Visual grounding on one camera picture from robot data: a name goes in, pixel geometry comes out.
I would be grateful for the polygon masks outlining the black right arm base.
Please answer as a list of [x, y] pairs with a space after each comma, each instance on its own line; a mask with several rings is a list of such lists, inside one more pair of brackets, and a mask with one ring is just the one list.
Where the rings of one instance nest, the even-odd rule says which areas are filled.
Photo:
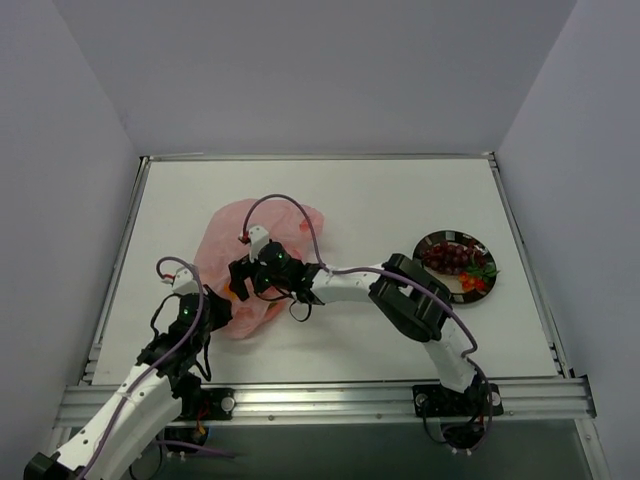
[[415, 415], [428, 437], [456, 452], [478, 449], [493, 420], [505, 412], [498, 386], [478, 380], [463, 393], [418, 384], [412, 387], [412, 395]]

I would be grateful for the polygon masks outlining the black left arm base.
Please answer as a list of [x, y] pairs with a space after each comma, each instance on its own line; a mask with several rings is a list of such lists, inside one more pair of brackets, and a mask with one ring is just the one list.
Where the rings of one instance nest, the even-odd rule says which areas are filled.
[[189, 398], [177, 420], [186, 427], [167, 427], [164, 439], [204, 446], [210, 435], [208, 421], [229, 421], [235, 408], [235, 391], [231, 388], [200, 389]]

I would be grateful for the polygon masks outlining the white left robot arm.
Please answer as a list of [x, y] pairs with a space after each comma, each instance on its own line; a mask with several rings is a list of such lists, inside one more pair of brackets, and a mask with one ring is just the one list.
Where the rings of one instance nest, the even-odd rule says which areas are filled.
[[157, 329], [157, 308], [150, 321], [153, 337], [127, 378], [68, 442], [51, 455], [34, 455], [25, 479], [117, 479], [169, 423], [202, 411], [209, 400], [190, 369], [208, 351], [211, 333], [232, 319], [232, 304], [207, 286], [168, 297], [179, 300], [168, 330]]

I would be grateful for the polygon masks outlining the dark red fake grapes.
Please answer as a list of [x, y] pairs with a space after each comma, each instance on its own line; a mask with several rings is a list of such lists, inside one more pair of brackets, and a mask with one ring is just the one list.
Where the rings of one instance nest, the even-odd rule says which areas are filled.
[[473, 267], [483, 267], [488, 260], [484, 251], [474, 242], [464, 245], [446, 242], [432, 245], [421, 256], [424, 267], [443, 275], [457, 275]]

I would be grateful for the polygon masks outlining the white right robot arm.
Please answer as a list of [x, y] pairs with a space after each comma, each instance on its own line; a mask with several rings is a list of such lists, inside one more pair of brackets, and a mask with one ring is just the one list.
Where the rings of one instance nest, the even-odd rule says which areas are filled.
[[229, 272], [230, 290], [242, 301], [252, 288], [256, 296], [274, 289], [309, 307], [374, 304], [399, 333], [424, 346], [450, 409], [464, 413], [479, 402], [470, 358], [477, 341], [454, 312], [448, 287], [409, 257], [396, 253], [380, 265], [337, 269], [305, 263], [269, 240], [231, 262]]

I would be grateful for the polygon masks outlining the red fake cherry tomatoes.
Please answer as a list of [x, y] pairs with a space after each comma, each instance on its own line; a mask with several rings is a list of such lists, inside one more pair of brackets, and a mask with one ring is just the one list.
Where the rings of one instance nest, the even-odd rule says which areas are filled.
[[457, 280], [465, 293], [472, 290], [486, 293], [495, 284], [499, 270], [494, 264], [487, 264], [483, 267], [473, 266], [461, 272]]

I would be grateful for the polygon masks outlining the pink plastic bag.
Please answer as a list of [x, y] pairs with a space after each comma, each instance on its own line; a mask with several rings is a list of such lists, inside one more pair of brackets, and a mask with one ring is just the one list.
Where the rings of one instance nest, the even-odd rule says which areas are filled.
[[[232, 302], [233, 318], [222, 332], [235, 340], [249, 337], [259, 327], [276, 318], [289, 304], [287, 299], [279, 298], [280, 294], [274, 289], [266, 291], [264, 299], [261, 299], [254, 295], [252, 286], [248, 285], [250, 297], [244, 302], [224, 291], [225, 285], [230, 282], [228, 265], [248, 253], [247, 246], [238, 237], [249, 208], [254, 203], [253, 199], [240, 200], [216, 211], [194, 259], [201, 281]], [[325, 216], [309, 205], [304, 209], [309, 220], [305, 220], [299, 209], [286, 200], [268, 200], [253, 212], [250, 223], [265, 227], [270, 237], [282, 243], [290, 255], [305, 260], [312, 251], [310, 230], [314, 229], [317, 235], [321, 235]]]

